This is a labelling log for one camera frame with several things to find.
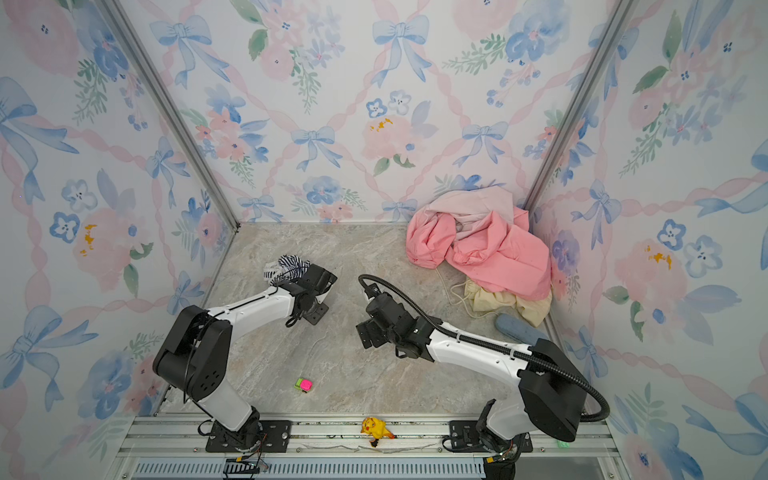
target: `wall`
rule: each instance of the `wall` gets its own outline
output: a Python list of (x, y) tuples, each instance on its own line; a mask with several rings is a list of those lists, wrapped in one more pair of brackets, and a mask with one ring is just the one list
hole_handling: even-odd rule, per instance
[(768, 478), (767, 22), (640, 0), (534, 210), (552, 316), (635, 480)]
[(0, 477), (103, 478), (230, 230), (94, 6), (0, 3)]
[(122, 2), (233, 209), (278, 222), (522, 203), (613, 3)]

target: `pink fabric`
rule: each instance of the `pink fabric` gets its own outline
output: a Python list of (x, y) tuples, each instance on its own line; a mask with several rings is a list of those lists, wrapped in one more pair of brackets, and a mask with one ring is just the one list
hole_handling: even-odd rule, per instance
[(528, 212), (514, 205), (500, 187), (449, 192), (413, 216), (406, 254), (425, 268), (447, 260), (489, 292), (543, 300), (551, 283), (549, 250), (528, 232)]

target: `pile of cloth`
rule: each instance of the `pile of cloth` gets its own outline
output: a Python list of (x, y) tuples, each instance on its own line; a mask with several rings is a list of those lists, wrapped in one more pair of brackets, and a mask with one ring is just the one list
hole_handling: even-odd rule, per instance
[(466, 274), (475, 311), (512, 306), (533, 326), (549, 312), (549, 249), (499, 186), (448, 192), (421, 208), (408, 225), (406, 254), (415, 265), (436, 269), (447, 260)]

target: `yellow toy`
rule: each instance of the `yellow toy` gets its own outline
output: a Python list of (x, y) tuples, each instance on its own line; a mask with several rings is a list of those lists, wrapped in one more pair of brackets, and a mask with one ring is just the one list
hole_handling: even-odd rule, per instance
[(376, 447), (379, 444), (379, 439), (386, 437), (388, 439), (396, 439), (389, 430), (386, 429), (386, 422), (373, 417), (368, 417), (362, 421), (362, 430), (360, 433), (367, 433), (373, 437), (371, 440), (371, 446)]

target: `zebra print cloth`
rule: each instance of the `zebra print cloth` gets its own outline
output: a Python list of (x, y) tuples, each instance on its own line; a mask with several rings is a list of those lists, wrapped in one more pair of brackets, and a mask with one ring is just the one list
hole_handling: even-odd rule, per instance
[(274, 285), (281, 280), (300, 278), (310, 268), (310, 262), (298, 255), (283, 255), (276, 262), (264, 265), (264, 279)]

